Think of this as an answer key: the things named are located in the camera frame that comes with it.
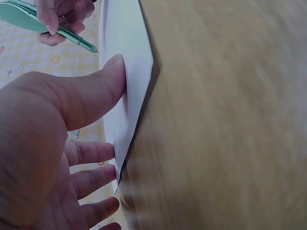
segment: wooden surface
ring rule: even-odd
[[[306,1],[140,2],[160,74],[123,229],[306,229]]]

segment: cartoon print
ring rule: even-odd
[[[67,133],[67,135],[68,135],[67,139],[68,140],[72,140],[72,141],[78,140],[79,139],[79,134],[80,134],[80,130],[79,129],[78,130],[74,130],[74,131],[69,131]]]
[[[85,39],[89,39],[89,38],[92,38],[95,36],[95,31],[94,30],[83,30],[81,33],[80,33],[80,36],[82,38],[85,38]]]
[[[49,58],[49,60],[52,64],[58,64],[61,61],[61,56],[53,55]]]
[[[5,50],[5,47],[4,46],[0,46],[0,54],[2,54]]]
[[[4,46],[0,46],[0,54],[2,54],[5,50]]]
[[[14,77],[15,74],[19,71],[21,71],[24,68],[23,61],[22,60],[16,60],[14,62],[11,62],[5,67],[5,70],[8,72],[8,76],[10,78]]]

